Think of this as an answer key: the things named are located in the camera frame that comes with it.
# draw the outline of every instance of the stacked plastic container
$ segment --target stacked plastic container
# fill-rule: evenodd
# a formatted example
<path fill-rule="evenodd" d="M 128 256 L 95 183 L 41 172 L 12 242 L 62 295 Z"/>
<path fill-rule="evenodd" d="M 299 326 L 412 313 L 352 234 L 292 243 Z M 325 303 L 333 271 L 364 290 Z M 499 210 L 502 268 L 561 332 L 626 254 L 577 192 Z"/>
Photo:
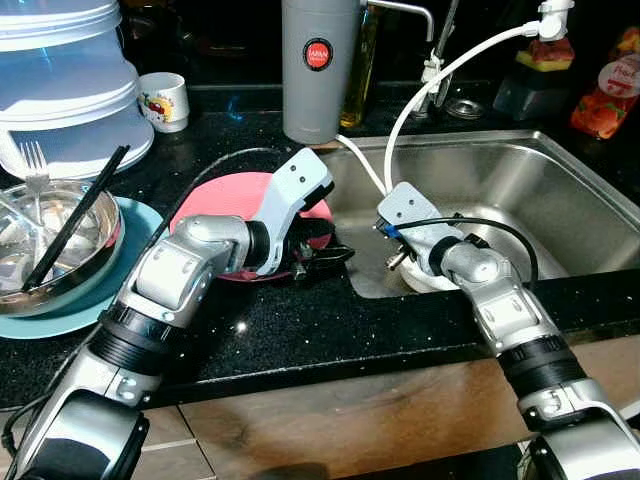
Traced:
<path fill-rule="evenodd" d="M 16 145 L 37 140 L 51 178 L 97 176 L 118 145 L 127 168 L 151 147 L 138 74 L 122 56 L 116 0 L 0 0 L 0 165 L 24 178 Z"/>

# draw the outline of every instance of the black countertop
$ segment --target black countertop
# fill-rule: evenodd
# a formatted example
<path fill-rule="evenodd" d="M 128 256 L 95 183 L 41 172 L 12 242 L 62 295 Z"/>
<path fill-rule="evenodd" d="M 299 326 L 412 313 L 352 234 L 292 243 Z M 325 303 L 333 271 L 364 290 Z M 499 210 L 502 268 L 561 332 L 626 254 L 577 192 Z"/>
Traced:
<path fill-rule="evenodd" d="M 211 177 L 273 171 L 300 148 L 281 132 L 277 93 L 276 100 L 251 111 L 241 102 L 255 93 L 191 93 L 201 108 L 195 109 L 190 126 L 176 134 L 158 134 L 140 163 L 112 179 L 112 193 L 164 213 L 221 155 L 254 146 L 280 152 L 222 162 Z M 384 135 L 401 107 L 401 99 L 391 97 L 370 113 L 363 127 L 347 134 Z M 637 119 L 630 118 L 608 143 L 562 125 L 547 125 L 545 133 L 639 203 Z M 409 122 L 403 133 L 502 128 L 514 124 L 488 115 L 472 128 L 453 120 L 426 126 Z M 7 174 L 0 176 L 0 187 L 16 182 Z M 541 281 L 537 294 L 569 340 L 579 343 L 639 333 L 638 284 L 640 270 L 628 270 Z M 193 336 L 176 355 L 154 406 L 489 356 L 461 292 L 364 299 L 354 292 L 342 267 L 304 285 L 291 279 L 256 284 L 216 280 L 197 316 Z M 240 322 L 246 328 L 238 328 Z M 87 331 L 33 341 L 0 339 L 0 409 L 41 393 Z"/>

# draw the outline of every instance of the stainless steel bowl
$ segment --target stainless steel bowl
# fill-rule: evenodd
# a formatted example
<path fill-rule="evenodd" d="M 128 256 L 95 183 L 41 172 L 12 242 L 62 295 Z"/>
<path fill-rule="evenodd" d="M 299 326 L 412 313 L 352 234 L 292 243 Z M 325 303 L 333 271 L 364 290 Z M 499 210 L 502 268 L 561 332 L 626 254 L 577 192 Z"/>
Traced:
<path fill-rule="evenodd" d="M 50 236 L 62 228 L 89 187 L 77 180 L 52 180 L 42 192 L 42 222 Z M 34 197 L 25 185 L 5 194 L 35 218 Z M 115 199 L 101 193 L 60 254 L 51 279 L 22 292 L 21 285 L 35 266 L 37 236 L 36 229 L 0 206 L 0 315 L 39 315 L 87 294 L 113 266 L 124 238 L 124 222 Z"/>

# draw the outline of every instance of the white hose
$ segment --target white hose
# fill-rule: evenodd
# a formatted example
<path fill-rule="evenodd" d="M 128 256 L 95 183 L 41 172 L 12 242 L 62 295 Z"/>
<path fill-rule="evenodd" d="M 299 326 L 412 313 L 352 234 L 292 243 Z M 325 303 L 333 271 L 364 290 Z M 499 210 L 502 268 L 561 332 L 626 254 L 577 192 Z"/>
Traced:
<path fill-rule="evenodd" d="M 484 42 L 476 45 L 468 52 L 462 54 L 460 57 L 451 62 L 448 66 L 443 68 L 440 73 L 438 73 L 435 77 L 425 83 L 418 93 L 416 93 L 409 103 L 407 103 L 404 107 L 404 110 L 400 113 L 400 116 L 396 120 L 396 123 L 393 125 L 393 129 L 391 130 L 391 134 L 389 135 L 389 140 L 387 141 L 387 148 L 384 152 L 384 187 L 385 192 L 390 193 L 393 190 L 393 181 L 391 179 L 391 159 L 393 157 L 393 149 L 396 145 L 396 140 L 398 139 L 398 135 L 400 133 L 400 129 L 404 124 L 405 120 L 413 110 L 413 108 L 420 102 L 422 97 L 424 97 L 431 88 L 437 84 L 439 81 L 447 77 L 458 67 L 471 60 L 473 57 L 482 53 L 486 49 L 504 41 L 509 38 L 518 37 L 520 35 L 525 36 L 535 36 L 538 32 L 539 22 L 529 22 L 520 27 L 512 28 L 510 30 L 506 30 L 502 33 L 494 35 L 493 37 L 485 40 Z"/>
<path fill-rule="evenodd" d="M 349 150 L 351 150 L 356 158 L 360 160 L 360 163 L 364 167 L 365 171 L 369 174 L 369 177 L 371 177 L 371 180 L 375 184 L 376 188 L 380 190 L 380 193 L 384 197 L 387 194 L 386 190 L 384 189 L 384 183 L 382 183 L 382 180 L 380 180 L 378 174 L 373 170 L 373 167 L 367 160 L 367 157 L 364 156 L 364 153 L 362 153 L 362 150 L 360 150 L 355 143 L 353 143 L 343 135 L 337 134 L 336 140 L 342 143 Z"/>

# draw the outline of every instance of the fork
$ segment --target fork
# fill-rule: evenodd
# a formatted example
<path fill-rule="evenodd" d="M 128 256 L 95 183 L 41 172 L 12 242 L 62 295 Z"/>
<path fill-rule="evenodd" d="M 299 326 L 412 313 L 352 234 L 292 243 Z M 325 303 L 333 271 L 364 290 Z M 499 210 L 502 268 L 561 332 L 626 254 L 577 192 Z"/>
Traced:
<path fill-rule="evenodd" d="M 31 190 L 34 198 L 35 220 L 43 228 L 38 229 L 36 234 L 36 244 L 34 250 L 33 266 L 35 267 L 47 250 L 47 240 L 44 235 L 44 223 L 42 222 L 42 210 L 40 208 L 40 194 L 49 185 L 49 169 L 47 160 L 40 148 L 40 142 L 32 141 L 20 143 L 20 153 L 27 164 L 27 171 L 24 177 L 24 183 Z M 48 272 L 45 281 L 52 276 L 52 272 Z"/>

